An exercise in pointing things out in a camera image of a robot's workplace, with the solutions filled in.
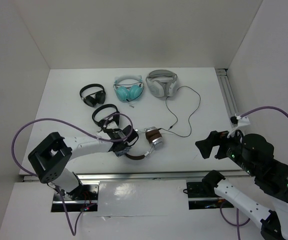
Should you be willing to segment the brown silver headphones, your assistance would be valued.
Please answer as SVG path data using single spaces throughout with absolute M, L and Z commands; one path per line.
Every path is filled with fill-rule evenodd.
M 160 133 L 160 130 L 157 127 L 152 126 L 152 127 L 146 128 L 144 133 L 145 133 L 146 140 L 148 141 L 150 145 L 150 150 L 142 155 L 136 155 L 136 156 L 126 153 L 125 156 L 128 159 L 133 160 L 133 161 L 143 160 L 148 155 L 150 155 L 153 151 L 163 146 L 164 139 L 163 139 L 162 134 Z

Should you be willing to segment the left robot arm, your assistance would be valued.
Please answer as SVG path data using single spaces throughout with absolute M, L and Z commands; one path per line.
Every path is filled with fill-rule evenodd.
M 29 153 L 28 160 L 42 184 L 52 183 L 70 199 L 76 200 L 87 189 L 77 175 L 66 168 L 68 162 L 96 153 L 112 152 L 120 157 L 138 138 L 138 133 L 129 125 L 123 130 L 103 130 L 95 137 L 63 137 L 52 132 Z

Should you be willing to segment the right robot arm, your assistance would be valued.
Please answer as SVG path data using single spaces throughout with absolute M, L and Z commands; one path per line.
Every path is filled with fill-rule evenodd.
M 228 131 L 212 131 L 195 145 L 204 159 L 210 157 L 213 147 L 218 147 L 215 158 L 229 158 L 253 177 L 255 185 L 270 197 L 274 209 L 248 197 L 217 170 L 202 179 L 204 194 L 230 202 L 256 224 L 265 240 L 288 240 L 288 165 L 274 158 L 274 146 L 259 134 L 231 136 Z

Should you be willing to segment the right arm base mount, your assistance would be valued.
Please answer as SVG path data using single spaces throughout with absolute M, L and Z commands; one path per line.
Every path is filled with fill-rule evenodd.
M 188 207 L 190 210 L 206 210 L 233 208 L 234 206 L 224 198 L 212 192 L 207 192 L 202 182 L 187 182 L 183 193 L 188 197 Z

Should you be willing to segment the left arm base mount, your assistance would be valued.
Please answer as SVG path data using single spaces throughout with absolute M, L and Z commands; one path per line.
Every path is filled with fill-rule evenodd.
M 99 197 L 99 181 L 89 181 L 83 183 L 84 189 L 78 196 L 71 196 L 68 193 L 64 193 L 62 196 L 66 209 L 69 213 L 78 213 L 82 208 L 86 212 L 97 212 L 98 211 L 98 197 Z M 63 213 L 64 207 L 61 201 L 60 194 L 54 190 L 52 204 L 52 213 Z

